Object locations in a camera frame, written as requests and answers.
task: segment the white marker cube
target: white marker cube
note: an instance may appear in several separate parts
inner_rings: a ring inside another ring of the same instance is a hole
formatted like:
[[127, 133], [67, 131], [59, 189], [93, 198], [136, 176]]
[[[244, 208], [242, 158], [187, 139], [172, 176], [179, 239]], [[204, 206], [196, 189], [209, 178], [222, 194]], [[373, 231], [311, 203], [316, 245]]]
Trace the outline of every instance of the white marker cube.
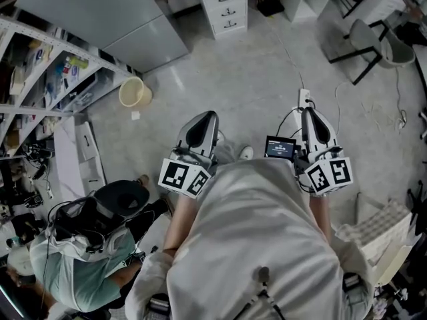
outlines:
[[348, 157], [316, 161], [306, 169], [306, 175], [317, 195], [353, 183], [352, 166]]
[[163, 159], [159, 185], [191, 198], [196, 198], [211, 175], [199, 165]]

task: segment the light green shirt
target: light green shirt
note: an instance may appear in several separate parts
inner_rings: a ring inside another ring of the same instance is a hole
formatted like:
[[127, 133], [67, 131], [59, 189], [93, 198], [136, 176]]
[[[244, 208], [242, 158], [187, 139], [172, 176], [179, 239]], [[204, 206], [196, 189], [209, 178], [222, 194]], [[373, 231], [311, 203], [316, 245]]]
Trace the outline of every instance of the light green shirt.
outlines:
[[[36, 245], [45, 240], [45, 234], [42, 233], [31, 244], [30, 258], [34, 274], [38, 281], [43, 281], [43, 272], [45, 271], [46, 290], [50, 292], [55, 300], [68, 307], [75, 308], [71, 300], [61, 297], [61, 291], [59, 290], [59, 276], [63, 273], [61, 271], [62, 254], [49, 254], [46, 264], [47, 246], [39, 245], [34, 250]], [[119, 286], [105, 276], [117, 267], [120, 262], [127, 259], [134, 250], [135, 241], [129, 231], [123, 238], [114, 257], [96, 262], [83, 262], [74, 259], [74, 276], [72, 277], [73, 281], [70, 281], [70, 285], [73, 284], [75, 300], [81, 311], [94, 311], [120, 297]]]

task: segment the gray chair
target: gray chair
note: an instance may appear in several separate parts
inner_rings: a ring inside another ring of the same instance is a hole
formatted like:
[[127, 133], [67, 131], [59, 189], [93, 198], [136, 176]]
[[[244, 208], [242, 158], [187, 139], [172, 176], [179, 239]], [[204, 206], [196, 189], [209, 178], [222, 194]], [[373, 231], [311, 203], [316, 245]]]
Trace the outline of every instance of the gray chair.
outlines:
[[[384, 30], [378, 37], [372, 28], [379, 25], [383, 25]], [[383, 40], [384, 37], [390, 44], [392, 50], [391, 58], [386, 55], [386, 50], [381, 44], [381, 40]], [[353, 82], [354, 85], [359, 83], [375, 64], [391, 69], [393, 67], [401, 67], [410, 64], [415, 60], [415, 53], [412, 48], [399, 40], [383, 20], [367, 25], [362, 20], [357, 19], [350, 29], [350, 34], [344, 37], [344, 39], [348, 38], [350, 38], [350, 43], [356, 48], [356, 51], [332, 59], [329, 63], [336, 63], [359, 55], [369, 62], [366, 69], [363, 70], [359, 77]]]

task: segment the checkered cloth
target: checkered cloth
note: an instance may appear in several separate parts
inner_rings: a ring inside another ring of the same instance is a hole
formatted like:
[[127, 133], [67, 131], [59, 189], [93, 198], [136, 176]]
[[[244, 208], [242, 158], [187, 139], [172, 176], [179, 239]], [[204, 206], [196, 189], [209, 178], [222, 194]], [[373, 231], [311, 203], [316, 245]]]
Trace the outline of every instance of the checkered cloth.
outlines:
[[391, 202], [371, 218], [351, 226], [344, 224], [337, 230], [343, 241], [354, 241], [374, 265], [387, 246], [394, 240], [405, 243], [408, 236], [411, 212], [396, 202]]

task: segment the person in white shirt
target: person in white shirt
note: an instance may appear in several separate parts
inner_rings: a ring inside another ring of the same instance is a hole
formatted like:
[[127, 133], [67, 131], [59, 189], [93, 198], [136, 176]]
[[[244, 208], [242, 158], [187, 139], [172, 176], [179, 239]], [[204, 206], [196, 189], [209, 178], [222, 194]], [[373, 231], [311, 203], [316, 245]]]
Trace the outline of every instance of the person in white shirt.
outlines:
[[[265, 271], [270, 298], [257, 298]], [[198, 200], [179, 196], [125, 312], [147, 319], [149, 300], [165, 293], [173, 320], [363, 319], [370, 274], [359, 248], [331, 234], [327, 197], [306, 205], [285, 159], [245, 160], [220, 166]]]

